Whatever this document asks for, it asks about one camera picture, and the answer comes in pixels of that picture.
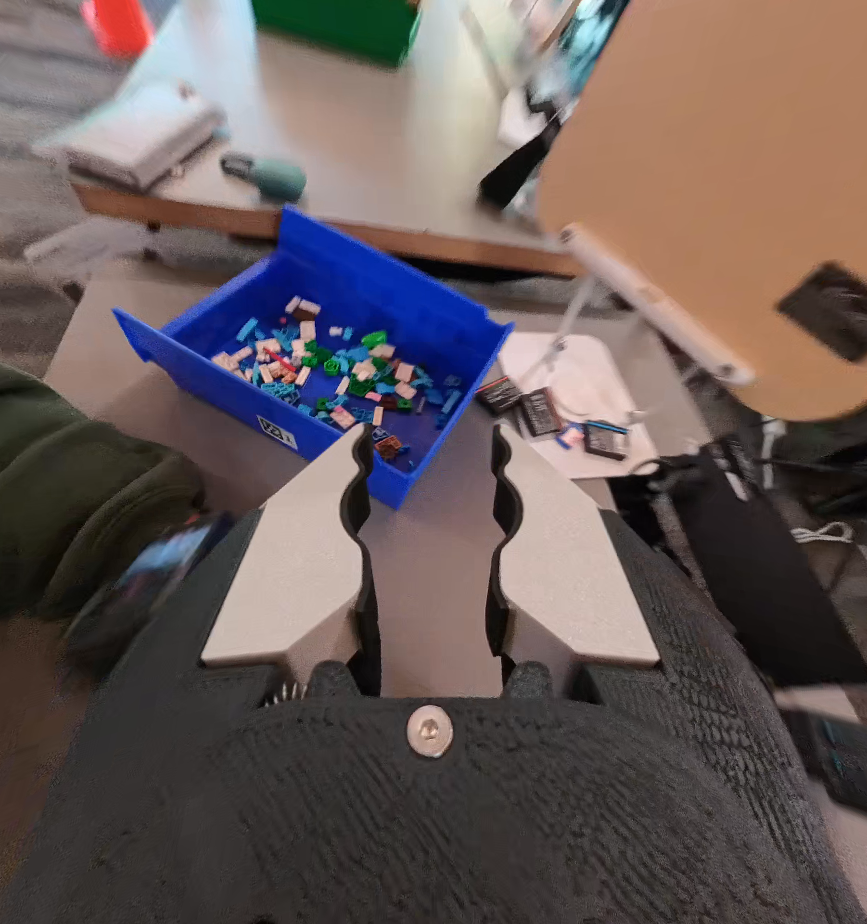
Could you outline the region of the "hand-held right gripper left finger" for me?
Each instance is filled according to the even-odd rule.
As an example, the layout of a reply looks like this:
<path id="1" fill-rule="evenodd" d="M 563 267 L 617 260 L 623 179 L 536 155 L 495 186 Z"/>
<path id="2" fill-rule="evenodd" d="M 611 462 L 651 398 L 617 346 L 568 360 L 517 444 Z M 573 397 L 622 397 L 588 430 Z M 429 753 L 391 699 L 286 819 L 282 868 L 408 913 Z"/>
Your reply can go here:
<path id="1" fill-rule="evenodd" d="M 370 552 L 370 428 L 356 424 L 259 509 L 201 651 L 209 668 L 271 665 L 304 687 L 326 661 L 378 697 L 381 638 Z"/>

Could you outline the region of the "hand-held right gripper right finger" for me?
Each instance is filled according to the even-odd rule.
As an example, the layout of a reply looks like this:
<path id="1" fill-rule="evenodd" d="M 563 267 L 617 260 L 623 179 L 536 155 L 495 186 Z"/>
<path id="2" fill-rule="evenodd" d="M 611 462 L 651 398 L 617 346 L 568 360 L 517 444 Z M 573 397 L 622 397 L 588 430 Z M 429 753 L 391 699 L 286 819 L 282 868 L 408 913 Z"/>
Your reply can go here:
<path id="1" fill-rule="evenodd" d="M 485 631 L 504 679 L 520 664 L 573 687 L 585 665 L 649 670 L 661 655 L 624 571 L 604 510 L 509 425 L 493 429 L 493 517 Z"/>

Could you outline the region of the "pile of lego pieces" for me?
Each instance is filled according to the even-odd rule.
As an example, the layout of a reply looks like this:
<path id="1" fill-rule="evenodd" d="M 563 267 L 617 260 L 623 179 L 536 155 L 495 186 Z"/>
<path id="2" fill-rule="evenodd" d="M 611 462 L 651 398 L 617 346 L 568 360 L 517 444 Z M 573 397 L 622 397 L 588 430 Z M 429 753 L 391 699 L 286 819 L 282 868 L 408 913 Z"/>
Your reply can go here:
<path id="1" fill-rule="evenodd" d="M 322 318 L 322 308 L 294 295 L 270 327 L 255 317 L 235 332 L 209 363 L 278 399 L 313 421 L 347 431 L 371 427 L 375 453 L 391 467 L 418 467 L 407 436 L 395 425 L 433 413 L 439 433 L 463 396 L 462 378 L 440 381 L 399 354 L 383 329 L 362 336 Z"/>

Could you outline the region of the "blue plastic bin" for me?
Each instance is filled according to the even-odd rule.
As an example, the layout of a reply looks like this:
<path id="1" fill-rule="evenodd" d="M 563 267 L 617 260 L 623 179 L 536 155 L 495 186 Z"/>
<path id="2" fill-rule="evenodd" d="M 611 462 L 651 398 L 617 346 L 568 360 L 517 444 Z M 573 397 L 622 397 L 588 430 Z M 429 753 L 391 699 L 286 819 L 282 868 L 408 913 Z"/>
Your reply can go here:
<path id="1" fill-rule="evenodd" d="M 385 334 L 393 359 L 414 366 L 421 381 L 412 410 L 386 410 L 382 430 L 408 447 L 392 462 L 376 463 L 373 498 L 394 510 L 404 504 L 457 419 L 497 363 L 514 324 L 493 321 L 486 308 L 423 272 L 368 247 L 298 211 L 283 211 L 274 253 L 222 285 L 162 329 L 121 308 L 113 313 L 129 345 L 161 368 L 182 391 L 250 429 L 313 460 L 343 434 L 321 418 L 322 400 L 337 397 L 342 374 L 318 362 L 290 394 L 220 368 L 213 357 L 252 346 L 254 334 L 278 340 L 285 354 L 300 324 L 288 317 L 297 296 L 319 308 L 320 357 L 345 353 L 347 372 L 366 359 L 372 334 Z"/>

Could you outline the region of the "person's left forearm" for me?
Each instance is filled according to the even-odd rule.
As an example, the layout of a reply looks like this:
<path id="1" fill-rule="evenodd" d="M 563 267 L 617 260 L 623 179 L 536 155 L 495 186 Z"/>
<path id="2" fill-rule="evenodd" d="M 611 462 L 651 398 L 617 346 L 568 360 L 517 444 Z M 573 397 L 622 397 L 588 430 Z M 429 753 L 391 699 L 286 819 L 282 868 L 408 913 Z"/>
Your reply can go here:
<path id="1" fill-rule="evenodd" d="M 89 419 L 0 364 L 0 621 L 75 616 L 204 504 L 187 456 Z"/>

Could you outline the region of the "black battery blue stripe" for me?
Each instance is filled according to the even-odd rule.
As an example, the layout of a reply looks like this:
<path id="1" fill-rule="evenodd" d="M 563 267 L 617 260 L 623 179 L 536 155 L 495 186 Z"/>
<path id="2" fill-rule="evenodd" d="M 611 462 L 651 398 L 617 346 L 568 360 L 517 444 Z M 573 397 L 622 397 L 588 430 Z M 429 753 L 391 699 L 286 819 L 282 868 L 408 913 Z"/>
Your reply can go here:
<path id="1" fill-rule="evenodd" d="M 585 421 L 580 425 L 584 451 L 591 456 L 622 462 L 630 452 L 628 428 L 605 421 Z"/>

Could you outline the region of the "black bag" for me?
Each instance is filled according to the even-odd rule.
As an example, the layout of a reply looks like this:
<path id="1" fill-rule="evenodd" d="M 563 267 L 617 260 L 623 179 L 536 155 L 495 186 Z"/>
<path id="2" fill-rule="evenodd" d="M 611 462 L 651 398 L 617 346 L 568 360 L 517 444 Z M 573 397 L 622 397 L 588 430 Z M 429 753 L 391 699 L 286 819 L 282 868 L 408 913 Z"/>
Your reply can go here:
<path id="1" fill-rule="evenodd" d="M 695 456 L 611 483 L 624 521 L 679 563 L 653 509 L 671 503 L 702 582 L 750 661 L 776 687 L 867 685 L 867 662 L 806 553 L 761 483 L 761 466 L 730 435 Z"/>

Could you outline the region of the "black device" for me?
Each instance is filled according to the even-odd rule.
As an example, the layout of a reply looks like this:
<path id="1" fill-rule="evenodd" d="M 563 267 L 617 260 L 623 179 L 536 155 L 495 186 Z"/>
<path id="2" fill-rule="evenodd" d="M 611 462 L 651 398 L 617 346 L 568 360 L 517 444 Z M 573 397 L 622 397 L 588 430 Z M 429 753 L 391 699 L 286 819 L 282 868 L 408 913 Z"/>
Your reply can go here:
<path id="1" fill-rule="evenodd" d="M 867 814 L 867 726 L 808 710 L 780 714 L 807 772 L 833 801 Z"/>

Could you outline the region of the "teal handheld tool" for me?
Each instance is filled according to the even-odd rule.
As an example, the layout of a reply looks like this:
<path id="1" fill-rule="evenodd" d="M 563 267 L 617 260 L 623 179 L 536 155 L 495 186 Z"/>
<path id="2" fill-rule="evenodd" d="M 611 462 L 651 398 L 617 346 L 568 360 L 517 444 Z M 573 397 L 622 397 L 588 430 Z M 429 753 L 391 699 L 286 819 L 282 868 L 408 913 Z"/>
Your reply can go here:
<path id="1" fill-rule="evenodd" d="M 220 155 L 219 165 L 226 176 L 242 180 L 262 197 L 278 202 L 299 202 L 307 186 L 305 172 L 283 160 L 227 152 Z"/>

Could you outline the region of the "grey table with wooden edge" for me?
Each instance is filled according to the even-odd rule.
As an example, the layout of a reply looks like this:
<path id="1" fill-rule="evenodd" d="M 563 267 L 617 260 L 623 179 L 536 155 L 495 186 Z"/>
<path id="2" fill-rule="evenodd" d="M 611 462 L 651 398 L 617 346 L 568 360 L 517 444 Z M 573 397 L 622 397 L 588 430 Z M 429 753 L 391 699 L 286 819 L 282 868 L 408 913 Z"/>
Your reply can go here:
<path id="1" fill-rule="evenodd" d="M 276 157 L 307 177 L 300 209 L 409 258 L 571 278 L 553 239 L 479 206 L 502 158 L 500 104 L 462 17 L 427 12 L 408 57 L 387 70 L 255 28 L 247 2 L 182 2 L 123 91 L 173 77 L 219 103 L 229 137 L 145 194 L 70 174 L 91 214 L 275 240 L 280 206 L 220 169 L 224 151 Z"/>

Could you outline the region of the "white paper stack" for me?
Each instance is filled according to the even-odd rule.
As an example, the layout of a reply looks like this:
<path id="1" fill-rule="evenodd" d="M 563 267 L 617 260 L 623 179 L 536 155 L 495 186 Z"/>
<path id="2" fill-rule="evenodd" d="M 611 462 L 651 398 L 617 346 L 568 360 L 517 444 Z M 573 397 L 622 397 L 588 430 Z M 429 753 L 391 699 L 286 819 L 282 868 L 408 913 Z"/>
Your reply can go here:
<path id="1" fill-rule="evenodd" d="M 154 81 L 104 103 L 33 152 L 70 171 L 148 191 L 221 131 L 224 108 L 185 83 Z"/>

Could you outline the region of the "green plastic bin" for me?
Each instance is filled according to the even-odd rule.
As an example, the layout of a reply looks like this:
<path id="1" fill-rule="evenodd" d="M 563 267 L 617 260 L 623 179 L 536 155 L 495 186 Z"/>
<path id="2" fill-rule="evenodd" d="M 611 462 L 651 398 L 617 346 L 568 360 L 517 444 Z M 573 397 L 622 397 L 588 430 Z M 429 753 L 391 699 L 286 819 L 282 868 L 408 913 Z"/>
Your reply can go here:
<path id="1" fill-rule="evenodd" d="M 388 67 L 403 64 L 421 23 L 414 1 L 252 1 L 251 8 L 260 30 Z"/>

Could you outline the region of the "red plastic bin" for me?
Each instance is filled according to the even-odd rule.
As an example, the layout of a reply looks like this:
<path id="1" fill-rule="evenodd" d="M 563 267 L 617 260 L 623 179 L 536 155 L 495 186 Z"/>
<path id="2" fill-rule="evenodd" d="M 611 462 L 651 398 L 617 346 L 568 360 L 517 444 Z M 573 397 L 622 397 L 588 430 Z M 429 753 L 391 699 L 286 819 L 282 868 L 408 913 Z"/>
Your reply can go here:
<path id="1" fill-rule="evenodd" d="M 153 25 L 141 1 L 83 1 L 80 12 L 107 57 L 133 61 L 153 42 Z"/>

